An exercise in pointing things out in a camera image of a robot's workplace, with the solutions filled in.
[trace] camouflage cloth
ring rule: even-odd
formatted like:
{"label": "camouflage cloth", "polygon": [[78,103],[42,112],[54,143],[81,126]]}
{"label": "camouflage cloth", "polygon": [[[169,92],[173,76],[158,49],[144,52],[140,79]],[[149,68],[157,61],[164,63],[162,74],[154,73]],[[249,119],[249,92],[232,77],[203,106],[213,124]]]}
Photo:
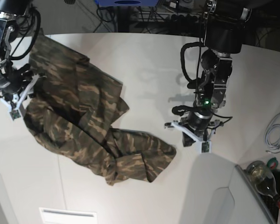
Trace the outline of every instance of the camouflage cloth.
{"label": "camouflage cloth", "polygon": [[46,149],[91,169],[109,185],[128,178],[152,182],[172,161],[176,151],[162,140],[111,127],[129,109],[119,97],[122,84],[88,57],[41,35],[30,64],[47,78],[35,87],[24,120]]}

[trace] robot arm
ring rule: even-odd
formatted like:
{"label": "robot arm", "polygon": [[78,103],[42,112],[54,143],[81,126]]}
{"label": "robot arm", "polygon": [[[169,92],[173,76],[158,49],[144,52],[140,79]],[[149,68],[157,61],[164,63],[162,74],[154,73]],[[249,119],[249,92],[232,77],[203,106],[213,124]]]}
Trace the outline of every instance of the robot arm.
{"label": "robot arm", "polygon": [[[183,116],[180,122],[166,123],[165,127],[174,127],[183,132],[183,145],[198,144],[198,152],[211,152],[210,138],[217,127],[225,122],[215,120],[213,115],[219,108],[225,106],[226,84],[232,72],[231,54],[241,51],[243,29],[251,15],[251,10],[229,0],[207,0],[203,19],[203,43],[187,43],[181,50],[182,72],[188,80],[188,88],[194,89],[195,101],[193,107],[177,106],[172,109],[175,115]],[[185,69],[184,53],[191,47],[208,47],[201,57],[203,68],[201,77],[195,80],[189,78]]]}
{"label": "robot arm", "polygon": [[[0,101],[8,107],[12,119],[24,116],[22,102],[33,93],[33,86],[39,75],[33,75],[30,65],[20,69],[12,61],[23,59],[32,49],[40,30],[40,14],[35,8],[29,8],[30,0],[0,0]],[[18,19],[29,12],[37,20],[36,31],[30,47],[17,57],[11,55],[11,45],[19,34]]]}

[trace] coiled white cable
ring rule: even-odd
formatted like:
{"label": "coiled white cable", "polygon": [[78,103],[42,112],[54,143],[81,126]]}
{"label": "coiled white cable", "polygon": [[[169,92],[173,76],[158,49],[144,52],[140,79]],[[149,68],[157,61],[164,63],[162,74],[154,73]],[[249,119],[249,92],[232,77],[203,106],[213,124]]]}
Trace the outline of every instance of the coiled white cable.
{"label": "coiled white cable", "polygon": [[[280,113],[278,113],[271,122],[266,127],[265,135],[264,135],[264,143],[269,148],[266,150],[268,153],[280,153],[280,124],[276,124],[276,120],[280,118]],[[274,131],[279,131],[279,137],[275,142],[271,142],[270,136]]]}

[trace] glass bottle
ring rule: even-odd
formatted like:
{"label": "glass bottle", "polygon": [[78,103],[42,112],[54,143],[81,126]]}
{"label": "glass bottle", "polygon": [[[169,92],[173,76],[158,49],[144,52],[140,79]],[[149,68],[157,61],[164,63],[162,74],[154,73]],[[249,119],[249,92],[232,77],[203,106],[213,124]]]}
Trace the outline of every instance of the glass bottle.
{"label": "glass bottle", "polygon": [[276,191],[276,180],[270,168],[262,161],[255,161],[247,167],[246,172],[256,190],[270,196],[280,209],[280,195]]}

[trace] blue object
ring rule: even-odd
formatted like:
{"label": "blue object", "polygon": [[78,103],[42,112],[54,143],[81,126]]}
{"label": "blue object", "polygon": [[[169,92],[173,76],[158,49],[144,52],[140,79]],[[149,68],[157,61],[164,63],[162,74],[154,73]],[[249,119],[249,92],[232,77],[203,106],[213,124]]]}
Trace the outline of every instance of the blue object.
{"label": "blue object", "polygon": [[156,6],[159,0],[95,0],[99,6]]}

